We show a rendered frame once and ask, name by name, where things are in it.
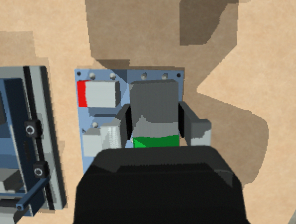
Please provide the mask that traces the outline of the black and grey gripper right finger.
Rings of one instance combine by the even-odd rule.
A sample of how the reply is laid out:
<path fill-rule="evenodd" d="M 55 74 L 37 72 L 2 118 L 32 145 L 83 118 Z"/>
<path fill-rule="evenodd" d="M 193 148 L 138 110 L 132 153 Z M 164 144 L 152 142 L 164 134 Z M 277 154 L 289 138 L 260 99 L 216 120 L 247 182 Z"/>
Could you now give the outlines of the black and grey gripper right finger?
<path fill-rule="evenodd" d="M 178 130 L 187 146 L 210 146 L 211 126 L 208 119 L 199 119 L 184 101 L 178 102 Z"/>

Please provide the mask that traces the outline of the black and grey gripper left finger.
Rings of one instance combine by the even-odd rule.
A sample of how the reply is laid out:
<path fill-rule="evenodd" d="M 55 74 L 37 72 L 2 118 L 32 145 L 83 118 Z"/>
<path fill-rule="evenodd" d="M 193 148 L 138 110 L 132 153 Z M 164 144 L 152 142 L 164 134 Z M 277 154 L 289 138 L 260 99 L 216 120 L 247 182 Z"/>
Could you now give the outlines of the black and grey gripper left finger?
<path fill-rule="evenodd" d="M 103 123 L 100 127 L 102 149 L 125 148 L 132 131 L 131 107 L 124 104 L 111 123 Z"/>

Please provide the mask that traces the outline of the grey metal block with green end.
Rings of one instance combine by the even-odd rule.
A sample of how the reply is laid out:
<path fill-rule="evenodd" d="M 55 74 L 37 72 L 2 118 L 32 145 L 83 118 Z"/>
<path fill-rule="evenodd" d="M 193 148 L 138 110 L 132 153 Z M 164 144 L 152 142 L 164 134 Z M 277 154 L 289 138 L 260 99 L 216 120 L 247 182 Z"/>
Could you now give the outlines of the grey metal block with green end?
<path fill-rule="evenodd" d="M 133 148 L 179 146 L 178 82 L 133 81 L 129 95 Z"/>

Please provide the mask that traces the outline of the grey block with yellow end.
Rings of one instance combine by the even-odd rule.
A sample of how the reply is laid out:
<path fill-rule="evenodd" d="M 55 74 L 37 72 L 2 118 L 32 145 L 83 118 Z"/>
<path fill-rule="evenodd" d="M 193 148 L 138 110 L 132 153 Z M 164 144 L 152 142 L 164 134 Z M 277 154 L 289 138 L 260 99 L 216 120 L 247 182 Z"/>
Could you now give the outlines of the grey block with yellow end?
<path fill-rule="evenodd" d="M 89 128 L 83 135 L 84 156 L 95 157 L 102 151 L 100 128 Z"/>

